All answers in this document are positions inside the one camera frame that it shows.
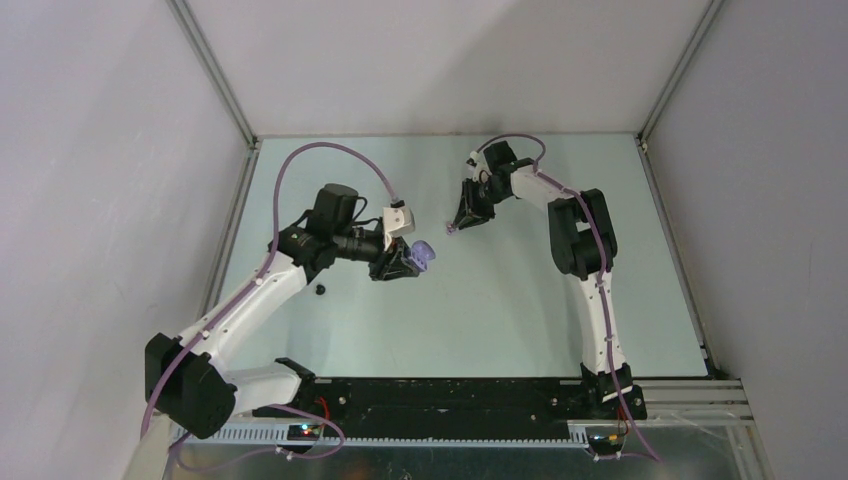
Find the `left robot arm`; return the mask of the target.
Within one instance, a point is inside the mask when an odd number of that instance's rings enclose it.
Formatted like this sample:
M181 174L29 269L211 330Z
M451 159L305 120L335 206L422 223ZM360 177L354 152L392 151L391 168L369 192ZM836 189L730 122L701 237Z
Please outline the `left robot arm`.
M415 278L436 258L425 241L408 244L409 208L384 208L373 229L355 219L359 193L340 184L321 188L312 208L280 230L261 265L228 299L179 335L159 333L145 347L148 408L168 416L199 439L211 437L243 412L278 403L304 416L316 403L306 371L291 361L237 370L240 347L288 300L336 260L364 262L373 281Z

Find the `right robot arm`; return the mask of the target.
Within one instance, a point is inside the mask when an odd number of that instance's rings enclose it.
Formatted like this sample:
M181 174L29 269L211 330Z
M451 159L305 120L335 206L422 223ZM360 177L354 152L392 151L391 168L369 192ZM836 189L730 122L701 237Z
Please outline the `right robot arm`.
M606 418L633 389L633 377L620 345L611 283L618 243L604 194L575 190L520 159L501 135L472 151L466 161L458 210L449 231L494 219L496 205L515 198L545 213L551 256L577 292L582 338L581 402L585 411Z

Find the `lavender earbud charging case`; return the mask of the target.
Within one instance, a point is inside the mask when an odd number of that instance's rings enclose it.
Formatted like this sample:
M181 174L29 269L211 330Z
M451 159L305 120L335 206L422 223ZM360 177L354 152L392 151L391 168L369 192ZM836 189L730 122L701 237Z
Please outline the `lavender earbud charging case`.
M434 249L424 240L415 241L410 247L407 258L420 272L426 272L430 264L436 259Z

